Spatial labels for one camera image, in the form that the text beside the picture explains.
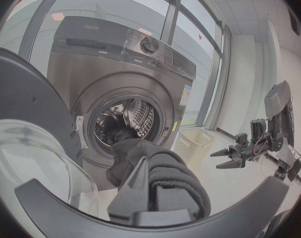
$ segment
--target black cloth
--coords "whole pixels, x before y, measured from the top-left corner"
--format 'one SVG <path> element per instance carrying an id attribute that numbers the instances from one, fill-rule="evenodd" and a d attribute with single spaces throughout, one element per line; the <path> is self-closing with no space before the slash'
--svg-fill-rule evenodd
<path id="1" fill-rule="evenodd" d="M 119 141 L 130 138 L 138 138 L 137 132 L 133 129 L 122 127 L 110 130 L 105 136 L 105 142 L 108 145 L 113 145 Z"/>
<path id="2" fill-rule="evenodd" d="M 149 166 L 150 208 L 154 206 L 156 186 L 167 185 L 184 188 L 198 204 L 198 217 L 209 216 L 211 203 L 198 178 L 176 153 L 143 139 L 127 139 L 111 146 L 114 164 L 106 171 L 106 177 L 114 186 L 121 188 L 143 156 Z"/>

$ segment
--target aux logo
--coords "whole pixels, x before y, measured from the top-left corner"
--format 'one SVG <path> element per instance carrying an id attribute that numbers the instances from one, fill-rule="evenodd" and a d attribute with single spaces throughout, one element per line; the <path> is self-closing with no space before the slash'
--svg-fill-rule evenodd
<path id="1" fill-rule="evenodd" d="M 95 29 L 95 30 L 99 29 L 98 26 L 89 26 L 89 25 L 86 25 L 84 28 Z"/>

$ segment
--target ceiling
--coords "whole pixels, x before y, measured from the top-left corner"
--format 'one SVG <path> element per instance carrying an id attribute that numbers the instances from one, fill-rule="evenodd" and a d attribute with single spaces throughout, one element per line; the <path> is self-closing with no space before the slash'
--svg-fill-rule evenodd
<path id="1" fill-rule="evenodd" d="M 271 19 L 281 48 L 301 57 L 301 35 L 291 28 L 283 0 L 214 0 L 234 35 L 254 35 L 255 41 L 267 42 L 267 19 Z"/>

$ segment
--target plastic laundry basket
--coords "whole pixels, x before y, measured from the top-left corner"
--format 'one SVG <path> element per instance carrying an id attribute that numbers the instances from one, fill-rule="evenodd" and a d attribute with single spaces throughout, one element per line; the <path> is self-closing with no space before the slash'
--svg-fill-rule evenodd
<path id="1" fill-rule="evenodd" d="M 173 151 L 192 169 L 202 162 L 215 140 L 201 128 L 180 129 Z"/>

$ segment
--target white floor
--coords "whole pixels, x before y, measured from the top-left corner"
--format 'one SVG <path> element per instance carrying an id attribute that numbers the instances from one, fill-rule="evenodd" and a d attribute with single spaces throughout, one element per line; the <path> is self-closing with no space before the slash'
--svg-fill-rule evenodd
<path id="1" fill-rule="evenodd" d="M 224 163 L 230 159 L 228 157 L 210 157 L 210 154 L 236 143 L 233 139 L 218 131 L 206 131 L 216 137 L 215 143 L 203 160 L 199 161 L 195 166 L 191 165 L 189 168 L 195 173 L 207 191 L 211 200 L 211 215 L 213 215 L 230 207 L 251 193 L 267 176 L 274 174 L 277 165 L 266 158 L 262 162 L 262 158 L 260 158 L 258 162 L 247 161 L 246 167 L 242 169 L 216 169 L 217 164 Z M 297 191 L 299 185 L 295 182 L 291 184 L 288 179 L 285 182 L 291 187 L 278 213 L 292 208 L 298 199 L 299 193 L 294 191 Z M 116 194 L 117 189 L 99 192 L 99 218 L 109 220 L 107 207 Z"/>

